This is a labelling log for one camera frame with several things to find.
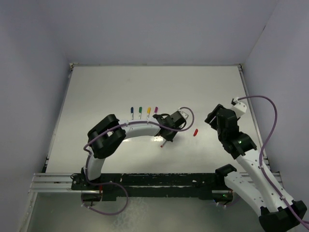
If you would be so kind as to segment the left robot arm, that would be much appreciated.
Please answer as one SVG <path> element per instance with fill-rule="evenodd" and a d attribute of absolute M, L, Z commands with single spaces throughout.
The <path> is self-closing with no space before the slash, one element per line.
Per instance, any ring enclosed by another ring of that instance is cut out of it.
<path fill-rule="evenodd" d="M 146 120 L 119 120 L 114 114 L 107 115 L 87 134 L 84 151 L 88 153 L 82 183 L 88 189 L 99 185 L 101 169 L 105 159 L 111 156 L 120 144 L 135 137 L 162 137 L 172 142 L 176 134 L 187 130 L 189 115 L 182 108 L 173 114 L 154 114 Z"/>

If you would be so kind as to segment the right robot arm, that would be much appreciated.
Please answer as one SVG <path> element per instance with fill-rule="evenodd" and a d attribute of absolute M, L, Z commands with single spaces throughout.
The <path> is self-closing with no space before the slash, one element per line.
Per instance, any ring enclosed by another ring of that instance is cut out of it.
<path fill-rule="evenodd" d="M 287 232 L 301 223 L 307 207 L 296 201 L 280 185 L 265 164 L 251 137 L 239 130 L 238 119 L 247 106 L 238 102 L 230 109 L 217 105 L 205 119 L 217 131 L 224 150 L 247 172 L 252 182 L 242 179 L 232 165 L 217 169 L 215 185 L 227 187 L 239 195 L 257 214 L 266 232 Z"/>

